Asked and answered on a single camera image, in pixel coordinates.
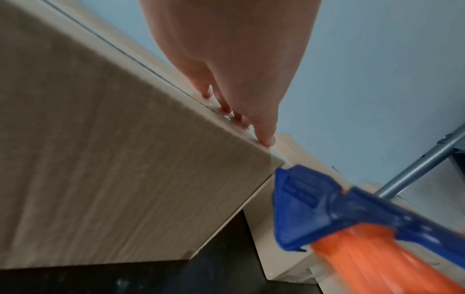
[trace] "blue plastic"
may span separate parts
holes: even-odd
[[[287,251],[311,244],[357,223],[397,230],[414,242],[465,268],[465,237],[385,199],[353,187],[347,193],[331,177],[295,166],[276,170],[275,238]]]

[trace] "metal pole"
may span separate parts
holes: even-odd
[[[397,193],[452,155],[455,152],[454,146],[463,139],[465,139],[465,124],[440,140],[425,155],[382,186],[375,195],[389,200],[394,198]]]

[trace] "blue wall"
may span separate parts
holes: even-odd
[[[81,0],[166,60],[136,0]],[[323,0],[278,131],[355,183],[385,183],[465,123],[465,1]]]

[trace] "dark floor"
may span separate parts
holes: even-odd
[[[0,271],[0,294],[320,294],[267,281],[241,212],[193,260]]]

